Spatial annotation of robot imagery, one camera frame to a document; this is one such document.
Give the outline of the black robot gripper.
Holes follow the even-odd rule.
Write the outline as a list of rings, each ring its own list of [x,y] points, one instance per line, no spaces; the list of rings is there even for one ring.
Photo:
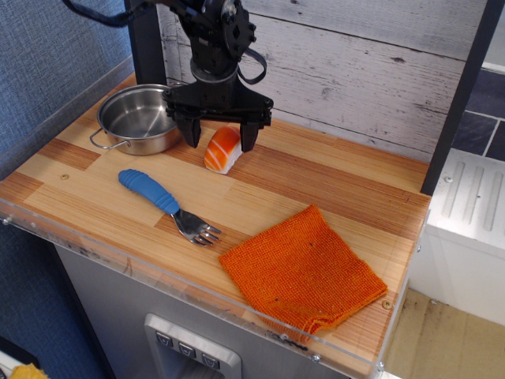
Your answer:
[[[244,86],[234,65],[217,74],[190,62],[195,81],[163,92],[167,114],[186,144],[196,148],[202,119],[240,123],[241,150],[253,150],[259,129],[271,124],[273,101]]]

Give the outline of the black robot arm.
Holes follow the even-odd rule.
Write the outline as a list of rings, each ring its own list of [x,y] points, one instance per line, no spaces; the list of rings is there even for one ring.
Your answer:
[[[260,73],[247,79],[239,63],[243,55],[266,66],[251,49],[255,25],[239,1],[162,1],[178,16],[191,47],[190,69],[195,81],[163,93],[167,115],[172,118],[187,145],[200,141],[201,120],[237,123],[241,149],[253,150],[258,133],[271,123],[274,102],[250,89],[262,81]]]

